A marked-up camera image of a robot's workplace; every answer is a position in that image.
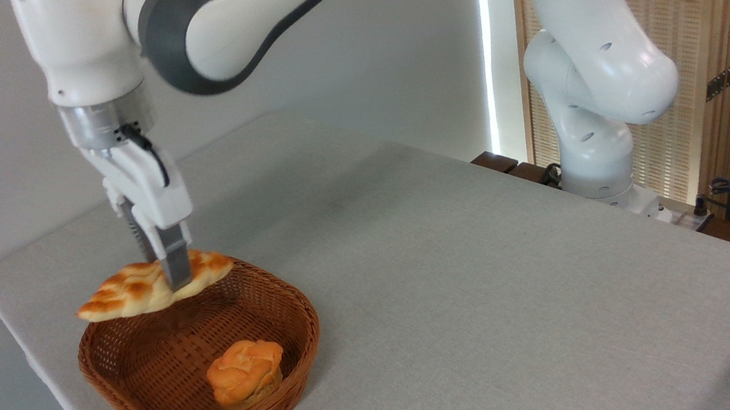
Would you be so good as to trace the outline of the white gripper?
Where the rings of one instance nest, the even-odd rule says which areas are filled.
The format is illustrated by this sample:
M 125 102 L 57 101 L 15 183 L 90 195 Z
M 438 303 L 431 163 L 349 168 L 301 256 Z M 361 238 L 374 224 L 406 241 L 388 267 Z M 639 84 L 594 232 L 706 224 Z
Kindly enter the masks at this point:
M 123 140 L 110 149 L 80 151 L 102 174 L 111 207 L 127 223 L 146 263 L 160 260 L 172 291 L 191 283 L 188 241 L 180 222 L 190 216 L 193 207 L 170 153 L 157 149 L 157 155 L 152 155 L 132 140 Z M 139 207 L 138 219 L 133 214 L 134 205 Z M 163 257 L 156 254 L 156 237 Z

